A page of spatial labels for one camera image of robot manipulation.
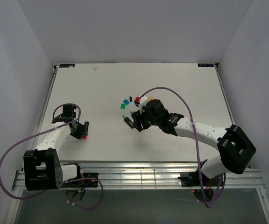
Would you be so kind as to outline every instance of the metal frame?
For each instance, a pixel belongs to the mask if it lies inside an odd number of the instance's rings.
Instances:
[[[227,100],[225,90],[219,75],[217,65],[214,64],[222,93],[228,108],[231,122],[235,124],[229,102]],[[58,66],[55,66],[54,74],[50,81],[50,86],[43,104],[36,132],[40,131],[44,114],[56,78]],[[31,148],[34,148],[37,143],[37,138],[33,140]],[[114,189],[192,189],[191,187],[181,187],[180,176],[181,172],[194,171],[197,168],[196,162],[83,162],[80,161],[83,171],[99,173],[99,179],[107,190]],[[241,175],[227,173],[227,181],[225,188],[253,188],[257,189],[258,196],[262,205],[266,220],[269,223],[269,200],[266,195],[264,181],[260,171],[257,169],[246,169]],[[12,193],[18,196],[22,195],[22,191],[26,189],[24,184],[24,172],[16,173],[13,184]],[[20,201],[11,199],[5,219],[6,224],[14,223],[16,214],[19,208]]]

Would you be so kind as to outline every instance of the marker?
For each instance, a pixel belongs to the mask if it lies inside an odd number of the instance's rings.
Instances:
[[[126,116],[123,115],[123,119],[128,124],[128,126],[130,126],[131,128],[134,128],[133,122],[128,117],[126,117]]]

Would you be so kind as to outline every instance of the black label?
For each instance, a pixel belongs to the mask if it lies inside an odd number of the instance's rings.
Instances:
[[[75,64],[60,64],[60,68],[74,68]]]
[[[200,63],[198,63],[198,67],[214,67],[214,65],[213,64],[204,64],[204,63],[200,64]]]

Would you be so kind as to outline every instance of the cable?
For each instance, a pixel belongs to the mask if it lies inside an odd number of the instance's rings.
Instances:
[[[195,142],[196,142],[196,151],[197,151],[197,164],[198,164],[198,174],[199,174],[199,180],[200,180],[200,187],[201,187],[201,194],[202,194],[202,197],[203,197],[203,200],[204,200],[204,204],[207,208],[210,208],[212,205],[213,205],[213,202],[219,198],[219,196],[222,194],[223,190],[224,190],[224,186],[225,186],[225,182],[226,182],[226,174],[224,174],[224,183],[223,183],[223,186],[222,186],[222,189],[221,191],[219,192],[219,195],[217,196],[217,192],[219,190],[219,187],[221,185],[221,182],[223,180],[222,176],[220,177],[220,180],[219,180],[219,183],[218,183],[218,186],[213,194],[213,197],[212,197],[212,200],[211,201],[206,201],[206,196],[205,196],[205,192],[204,192],[204,186],[203,186],[203,180],[202,180],[202,173],[201,173],[201,161],[200,161],[200,151],[199,151],[199,142],[198,142],[198,136],[197,136],[197,130],[196,130],[196,127],[195,127],[195,124],[194,124],[194,120],[192,118],[192,113],[191,113],[191,110],[188,106],[188,104],[185,102],[185,100],[178,94],[176,93],[174,90],[170,89],[170,88],[167,88],[167,87],[154,87],[148,91],[146,91],[145,93],[143,93],[139,99],[143,96],[145,96],[147,93],[153,91],[153,90],[158,90],[158,89],[163,89],[163,90],[169,90],[170,92],[173,92],[176,96],[178,96],[180,98],[180,100],[184,103],[184,105],[186,106],[189,114],[190,114],[190,119],[191,119],[191,123],[192,123],[192,128],[193,128],[193,131],[194,131],[194,136],[195,136]]]
[[[69,181],[67,181],[67,183],[72,183],[72,182],[76,182],[76,181],[86,181],[86,180],[95,180],[95,181],[97,181],[97,182],[100,184],[100,186],[101,186],[101,196],[100,196],[99,201],[96,203],[96,205],[94,205],[94,206],[91,207],[91,208],[86,208],[86,207],[84,207],[84,206],[82,206],[82,205],[80,205],[80,204],[75,204],[73,201],[69,201],[69,200],[68,200],[68,202],[71,203],[72,205],[75,205],[75,206],[77,206],[77,207],[83,209],[83,210],[89,211],[89,210],[93,210],[93,209],[95,209],[95,208],[101,203],[101,201],[102,201],[102,199],[103,199],[103,193],[104,193],[104,192],[103,192],[103,185],[102,185],[101,181],[98,180],[98,179],[95,179],[95,178],[86,177],[86,178],[80,178],[80,179],[76,179],[76,180],[69,180]]]
[[[65,123],[65,124],[59,125],[59,126],[57,126],[57,127],[55,127],[55,128],[51,128],[51,129],[46,130],[46,131],[44,131],[44,132],[40,132],[40,133],[38,133],[38,134],[34,134],[34,135],[32,135],[32,136],[29,136],[29,137],[27,137],[27,138],[25,138],[25,139],[23,139],[23,140],[20,140],[20,141],[16,142],[14,145],[12,145],[12,146],[11,146],[11,147],[10,147],[10,148],[9,148],[3,155],[2,155],[2,157],[1,157],[1,159],[0,159],[0,168],[1,168],[1,165],[2,165],[2,163],[3,163],[3,161],[4,161],[5,157],[6,157],[6,155],[7,155],[7,154],[8,154],[14,147],[18,146],[19,144],[21,144],[21,143],[23,143],[23,142],[25,142],[25,141],[27,141],[27,140],[30,140],[30,139],[35,138],[35,137],[38,137],[38,136],[40,136],[40,135],[42,135],[42,134],[46,134],[46,133],[48,133],[48,132],[54,131],[54,130],[56,130],[57,128],[61,128],[61,127],[64,127],[64,126],[66,126],[66,125],[70,125],[70,124],[72,124],[72,123],[78,121],[79,118],[80,118],[80,116],[81,116],[81,109],[80,109],[80,107],[79,107],[78,105],[76,105],[76,104],[62,104],[62,105],[58,106],[58,107],[54,110],[54,112],[53,112],[53,118],[54,118],[54,116],[55,116],[55,113],[56,113],[57,109],[59,109],[60,107],[62,107],[62,106],[64,106],[64,105],[74,105],[74,106],[76,106],[76,108],[78,109],[78,117],[77,117],[75,120],[69,121],[69,122],[67,122],[67,123]],[[33,198],[33,197],[35,197],[35,196],[37,196],[37,195],[40,195],[40,194],[42,194],[43,192],[46,191],[46,190],[43,190],[43,191],[40,191],[40,192],[38,192],[38,193],[35,193],[35,194],[30,195],[30,196],[27,196],[27,197],[18,197],[18,196],[15,196],[15,195],[12,195],[12,194],[6,189],[6,187],[4,186],[3,181],[2,181],[2,179],[1,179],[1,176],[0,176],[0,187],[2,188],[2,190],[3,190],[9,197],[14,198],[14,199],[17,199],[17,200],[25,200],[25,199]]]

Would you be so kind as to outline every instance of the gray wall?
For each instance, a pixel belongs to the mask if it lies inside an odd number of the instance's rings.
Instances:
[[[252,0],[18,0],[53,65],[219,62]]]
[[[257,147],[269,196],[269,1],[254,0],[220,63],[235,121]]]
[[[52,69],[18,3],[0,0],[0,157],[35,130]],[[27,146],[14,149],[4,162],[2,177],[8,189]],[[8,202],[0,188],[0,223]]]

